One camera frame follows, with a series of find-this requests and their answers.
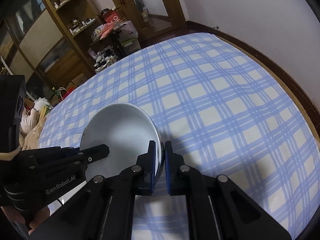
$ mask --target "stuffed toy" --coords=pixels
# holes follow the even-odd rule
[[[25,134],[28,134],[37,125],[38,111],[32,108],[30,115],[27,114],[27,110],[24,108],[21,119],[21,129]]]

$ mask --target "white bowl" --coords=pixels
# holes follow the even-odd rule
[[[100,109],[84,129],[80,150],[106,144],[108,157],[89,164],[87,182],[96,175],[105,178],[118,175],[135,165],[137,157],[148,151],[149,141],[156,142],[156,181],[160,176],[164,153],[160,137],[150,117],[139,107],[129,103],[114,103]]]

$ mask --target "wooden cabinet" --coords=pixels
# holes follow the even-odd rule
[[[87,68],[84,72],[87,78],[94,74],[95,61],[88,54],[89,45],[92,42],[91,33],[96,27],[102,24],[99,21],[100,15],[92,0],[43,0],[45,6],[56,25],[60,28],[64,37],[69,40],[70,46],[79,56],[82,63]],[[71,21],[76,18],[80,22],[87,19],[95,19],[90,24],[83,26],[79,32],[71,33],[69,29],[73,27]]]

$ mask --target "human hand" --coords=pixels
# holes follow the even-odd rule
[[[24,217],[14,207],[4,206],[4,207],[1,207],[1,209],[3,210],[3,213],[11,223],[20,223],[20,224],[25,223]],[[50,216],[50,210],[47,206],[41,209],[40,211],[38,211],[35,215],[34,220],[32,220],[29,224],[29,226],[32,228],[29,231],[29,234],[31,234],[49,216]]]

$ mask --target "wooden shelf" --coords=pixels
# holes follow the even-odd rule
[[[79,33],[81,33],[83,30],[85,30],[86,28],[88,28],[90,25],[94,24],[96,21],[97,21],[97,20],[94,19],[93,22],[91,22],[91,23],[87,24],[86,26],[82,27],[77,33],[75,33],[75,34],[73,35],[73,37],[76,37]]]
[[[0,75],[2,75],[5,70],[6,70],[6,68],[3,68],[3,70],[0,71]]]
[[[72,0],[66,0],[64,3],[59,5],[58,8],[56,8],[56,11],[58,11],[62,6],[64,6],[66,3],[70,2],[70,1],[72,1]]]

